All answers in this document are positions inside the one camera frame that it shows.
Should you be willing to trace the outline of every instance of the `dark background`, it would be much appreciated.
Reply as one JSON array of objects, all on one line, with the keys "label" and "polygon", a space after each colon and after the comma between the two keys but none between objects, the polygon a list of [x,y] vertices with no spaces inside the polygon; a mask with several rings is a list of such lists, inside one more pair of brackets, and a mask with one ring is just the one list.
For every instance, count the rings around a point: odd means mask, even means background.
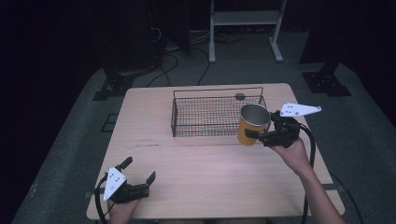
[{"label": "dark background", "polygon": [[[216,1],[218,10],[279,6],[275,0]],[[209,0],[131,0],[146,6],[131,8],[136,10],[133,15],[148,13],[143,20],[128,13],[125,20],[115,18],[100,5],[111,5],[110,0],[93,2],[97,5],[77,0],[0,2],[1,216],[6,222],[14,217],[80,91],[103,61],[124,49],[146,55],[125,56],[132,63],[158,53],[152,47],[139,48],[151,36],[136,32],[141,28],[137,24],[161,26],[166,37],[186,49],[187,27],[208,29]],[[311,28],[302,63],[322,63],[335,53],[358,74],[393,124],[395,8],[391,0],[289,0],[282,24],[284,32]],[[98,20],[96,13],[106,15]],[[130,32],[121,34],[125,28],[120,29],[120,22],[133,20]]]}]

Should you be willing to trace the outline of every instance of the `gray floor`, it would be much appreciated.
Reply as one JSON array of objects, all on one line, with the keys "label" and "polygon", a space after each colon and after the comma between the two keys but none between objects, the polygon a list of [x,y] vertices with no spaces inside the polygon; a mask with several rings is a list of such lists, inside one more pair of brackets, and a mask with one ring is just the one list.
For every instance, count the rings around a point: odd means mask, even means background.
[{"label": "gray floor", "polygon": [[[364,223],[396,223],[396,132],[355,73],[339,65],[335,74],[352,96],[329,97],[311,93],[302,72],[318,71],[322,64],[299,64],[308,33],[281,33],[279,48],[285,59],[277,63],[268,34],[246,35],[232,45],[217,45],[217,61],[211,64],[201,85],[288,83],[303,105],[320,105],[322,112],[307,116],[308,125],[328,169],[347,186]],[[207,52],[207,44],[195,46]],[[183,52],[177,67],[168,73],[172,86],[196,85],[207,67],[207,58],[193,49]],[[175,60],[163,58],[163,68]],[[134,88],[145,88],[162,71],[139,77]],[[86,218],[89,196],[106,153],[111,133],[101,132],[109,114],[118,113],[122,97],[93,101],[105,81],[98,70],[78,97],[58,138],[36,177],[31,192],[13,223],[95,223]],[[150,87],[167,86],[165,77]],[[345,192],[347,223],[359,223]],[[299,217],[274,217],[277,223],[299,223]]]}]

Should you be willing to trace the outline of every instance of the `mug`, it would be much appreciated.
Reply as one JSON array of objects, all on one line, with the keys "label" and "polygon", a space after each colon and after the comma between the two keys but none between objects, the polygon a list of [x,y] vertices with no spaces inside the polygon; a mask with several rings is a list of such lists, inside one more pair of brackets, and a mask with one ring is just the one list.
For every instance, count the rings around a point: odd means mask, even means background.
[{"label": "mug", "polygon": [[247,137],[245,129],[262,133],[267,131],[271,123],[271,114],[263,105],[248,104],[241,108],[237,138],[244,146],[251,146],[257,139]]}]

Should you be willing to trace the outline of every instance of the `black wire basket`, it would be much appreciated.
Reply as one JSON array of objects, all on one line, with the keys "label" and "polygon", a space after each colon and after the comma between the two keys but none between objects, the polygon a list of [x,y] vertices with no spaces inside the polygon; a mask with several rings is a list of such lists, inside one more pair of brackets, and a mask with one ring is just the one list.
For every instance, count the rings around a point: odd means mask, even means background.
[{"label": "black wire basket", "polygon": [[243,105],[266,107],[262,88],[174,91],[174,137],[233,135]]}]

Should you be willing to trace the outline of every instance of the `wooden table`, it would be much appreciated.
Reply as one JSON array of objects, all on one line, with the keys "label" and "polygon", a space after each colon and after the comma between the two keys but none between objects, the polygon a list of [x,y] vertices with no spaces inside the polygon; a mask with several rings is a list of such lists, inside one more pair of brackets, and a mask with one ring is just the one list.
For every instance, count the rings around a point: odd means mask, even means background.
[{"label": "wooden table", "polygon": [[[246,87],[263,87],[262,95],[271,112],[280,110],[286,102],[298,103],[288,84],[128,90],[98,181],[109,166],[120,164],[132,156],[133,163],[123,171],[128,183],[145,183],[153,171],[157,173],[150,187],[150,196],[141,201],[134,218],[301,216],[304,189],[300,179],[270,148],[260,142],[252,147],[242,146],[236,135],[172,135],[174,91]],[[297,120],[306,125],[304,117]],[[304,132],[301,132],[301,137],[309,155],[309,139]],[[316,154],[315,171],[322,184],[332,183],[319,151]],[[334,189],[327,193],[337,210],[343,214],[345,207],[338,192]],[[87,216],[99,219],[93,196]]]}]

